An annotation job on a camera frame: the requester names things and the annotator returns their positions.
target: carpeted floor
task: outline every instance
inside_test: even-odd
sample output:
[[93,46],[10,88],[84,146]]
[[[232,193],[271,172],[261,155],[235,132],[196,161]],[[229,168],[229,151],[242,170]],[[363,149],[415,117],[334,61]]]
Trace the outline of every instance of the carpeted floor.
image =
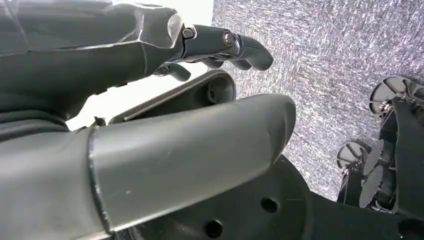
[[273,54],[268,71],[224,69],[239,98],[295,100],[296,129],[284,153],[330,199],[341,182],[338,148],[378,134],[367,107],[372,88],[389,75],[423,77],[424,1],[215,0],[212,24],[254,37]]

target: curved plastic housing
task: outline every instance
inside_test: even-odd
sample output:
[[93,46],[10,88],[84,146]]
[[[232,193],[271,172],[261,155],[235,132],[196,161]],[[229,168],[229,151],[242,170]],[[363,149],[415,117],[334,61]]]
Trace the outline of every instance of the curved plastic housing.
[[135,42],[170,49],[183,26],[174,9],[142,0],[1,0],[0,8],[0,54]]
[[310,240],[312,211],[307,183],[281,156],[245,184],[129,231],[134,240]]
[[242,70],[247,70],[247,66],[251,65],[257,70],[267,70],[271,67],[274,62],[274,58],[271,53],[257,40],[243,36],[239,34],[234,34],[234,38],[239,44],[239,52],[237,59],[235,61],[235,66]]
[[87,163],[89,135],[89,129],[46,132],[0,143],[1,239],[95,240],[108,236],[93,201]]
[[90,156],[111,230],[263,174],[288,143],[295,119],[293,100],[270,94],[99,127]]
[[[147,50],[132,43],[3,56],[0,72],[7,78],[0,81],[0,112],[40,110],[69,120],[90,95],[146,77],[146,58],[151,59],[154,52]],[[156,56],[158,61],[167,58]],[[149,60],[149,66],[155,63]]]

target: robotic hand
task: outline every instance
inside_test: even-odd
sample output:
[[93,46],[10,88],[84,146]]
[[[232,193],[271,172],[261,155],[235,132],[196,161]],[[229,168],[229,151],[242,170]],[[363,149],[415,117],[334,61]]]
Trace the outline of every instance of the robotic hand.
[[108,238],[254,179],[290,138],[295,105],[282,95],[70,132],[65,122],[110,87],[186,80],[181,62],[266,70],[273,58],[252,38],[186,28],[151,4],[1,4],[2,239]]

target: white wall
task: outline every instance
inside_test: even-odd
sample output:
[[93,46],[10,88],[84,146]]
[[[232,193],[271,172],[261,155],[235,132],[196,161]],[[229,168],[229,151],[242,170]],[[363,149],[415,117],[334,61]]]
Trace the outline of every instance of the white wall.
[[[211,25],[214,0],[154,0],[155,4],[174,8],[188,25]],[[202,63],[184,63],[193,79],[207,71]],[[78,116],[67,122],[70,130],[89,126],[94,116],[109,121],[115,115],[150,100],[182,84],[170,76],[147,77],[119,88],[112,87],[88,98]]]

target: shiny plastic surface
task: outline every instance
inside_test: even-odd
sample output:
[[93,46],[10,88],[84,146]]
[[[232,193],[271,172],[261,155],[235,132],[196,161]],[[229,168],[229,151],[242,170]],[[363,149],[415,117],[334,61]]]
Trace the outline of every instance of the shiny plastic surface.
[[[54,125],[45,120],[17,122]],[[0,239],[107,237],[87,164],[90,129],[45,132],[0,142]]]
[[130,231],[133,240],[307,240],[311,208],[305,180],[281,156],[265,174],[243,185]]
[[263,174],[292,135],[284,95],[99,127],[90,158],[111,230],[185,208]]
[[142,0],[1,0],[0,54],[134,42],[169,49],[182,26],[174,9]]

